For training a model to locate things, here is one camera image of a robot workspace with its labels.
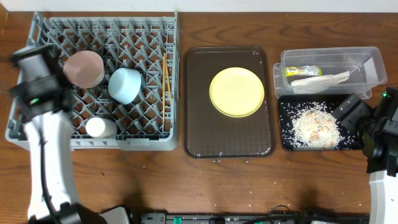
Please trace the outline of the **yellow round plate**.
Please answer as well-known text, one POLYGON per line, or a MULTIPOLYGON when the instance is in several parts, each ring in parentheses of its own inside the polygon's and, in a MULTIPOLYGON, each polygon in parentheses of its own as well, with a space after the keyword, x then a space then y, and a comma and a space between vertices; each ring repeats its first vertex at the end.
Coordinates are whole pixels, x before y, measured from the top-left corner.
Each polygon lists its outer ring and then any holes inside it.
POLYGON ((243 118, 255 113, 265 99, 264 85, 252 71, 230 67, 218 72, 209 87, 213 106, 232 118, 243 118))

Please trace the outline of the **light blue bowl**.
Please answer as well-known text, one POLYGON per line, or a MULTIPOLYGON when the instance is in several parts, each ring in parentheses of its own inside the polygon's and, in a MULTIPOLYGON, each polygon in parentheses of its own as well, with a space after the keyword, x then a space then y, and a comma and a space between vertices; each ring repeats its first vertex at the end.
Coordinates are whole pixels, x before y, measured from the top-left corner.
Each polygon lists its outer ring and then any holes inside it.
POLYGON ((141 74, 137 70, 119 68, 111 75, 108 93, 114 100, 126 105, 135 99, 141 84, 141 74))

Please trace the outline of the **white cup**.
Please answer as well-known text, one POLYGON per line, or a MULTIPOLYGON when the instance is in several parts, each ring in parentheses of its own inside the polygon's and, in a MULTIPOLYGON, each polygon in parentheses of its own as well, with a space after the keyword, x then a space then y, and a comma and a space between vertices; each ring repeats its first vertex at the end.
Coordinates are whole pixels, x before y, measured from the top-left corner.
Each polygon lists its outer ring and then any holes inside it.
POLYGON ((85 126, 86 132, 93 138, 112 138, 117 134, 116 124, 106 118, 90 118, 85 126))

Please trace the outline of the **white small bowl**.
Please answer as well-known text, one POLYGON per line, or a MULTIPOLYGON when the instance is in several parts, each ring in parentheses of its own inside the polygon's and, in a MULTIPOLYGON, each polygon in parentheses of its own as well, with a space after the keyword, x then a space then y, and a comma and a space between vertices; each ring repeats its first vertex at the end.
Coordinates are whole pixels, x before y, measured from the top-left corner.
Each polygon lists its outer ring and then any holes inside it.
POLYGON ((65 62, 63 72, 70 83, 80 88, 93 88, 103 81, 103 59, 92 51, 77 52, 65 62))

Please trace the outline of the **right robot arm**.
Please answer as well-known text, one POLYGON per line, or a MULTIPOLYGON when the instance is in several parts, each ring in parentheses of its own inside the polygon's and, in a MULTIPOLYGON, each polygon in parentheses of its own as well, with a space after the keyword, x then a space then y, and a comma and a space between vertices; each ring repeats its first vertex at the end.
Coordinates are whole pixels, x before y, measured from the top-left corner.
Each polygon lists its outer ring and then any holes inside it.
POLYGON ((397 88, 386 88, 374 108, 352 94, 332 115, 355 134, 367 157, 371 188, 369 222, 397 223, 397 88))

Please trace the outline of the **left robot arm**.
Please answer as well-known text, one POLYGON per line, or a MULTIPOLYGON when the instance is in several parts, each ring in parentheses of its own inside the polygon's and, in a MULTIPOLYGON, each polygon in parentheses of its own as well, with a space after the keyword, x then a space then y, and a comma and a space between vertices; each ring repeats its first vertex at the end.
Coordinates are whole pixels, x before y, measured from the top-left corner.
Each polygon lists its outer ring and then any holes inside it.
POLYGON ((28 222, 105 223, 80 202, 70 147, 72 85, 50 51, 49 45, 27 46, 10 57, 22 75, 9 93, 19 105, 29 142, 28 222))

